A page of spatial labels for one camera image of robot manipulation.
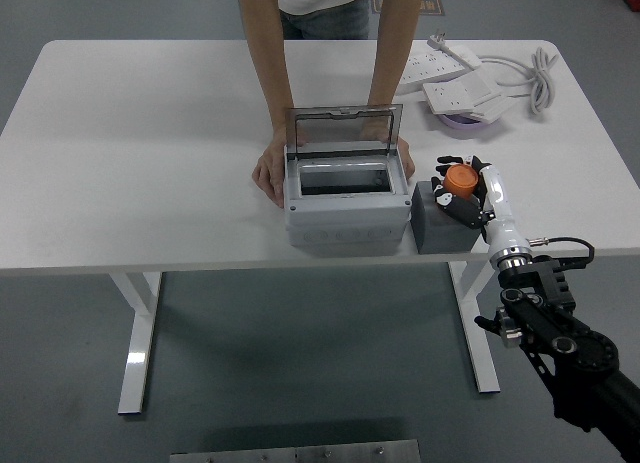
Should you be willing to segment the person's right hand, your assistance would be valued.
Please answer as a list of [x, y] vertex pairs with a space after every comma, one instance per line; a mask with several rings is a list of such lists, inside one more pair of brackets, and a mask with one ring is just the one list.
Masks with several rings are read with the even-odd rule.
[[257, 160], [252, 172], [256, 186], [280, 209], [284, 207], [285, 147], [286, 127], [280, 126], [273, 130], [271, 142]]

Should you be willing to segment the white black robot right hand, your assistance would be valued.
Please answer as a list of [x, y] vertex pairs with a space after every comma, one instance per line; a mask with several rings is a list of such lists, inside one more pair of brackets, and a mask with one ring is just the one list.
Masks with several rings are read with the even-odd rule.
[[529, 241], [517, 229], [506, 186], [497, 167], [477, 156], [440, 156], [431, 179], [436, 205], [464, 226], [479, 230], [495, 268], [531, 260]]

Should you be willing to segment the person's left hand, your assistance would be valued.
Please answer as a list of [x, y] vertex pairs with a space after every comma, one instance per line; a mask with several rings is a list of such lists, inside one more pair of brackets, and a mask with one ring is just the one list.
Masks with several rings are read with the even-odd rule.
[[[390, 142], [389, 121], [387, 118], [368, 118], [363, 124], [361, 130], [362, 140], [377, 141], [386, 147]], [[400, 155], [403, 165], [404, 174], [409, 180], [415, 173], [415, 164], [410, 155], [410, 147], [407, 141], [398, 136], [396, 141], [396, 149]]]

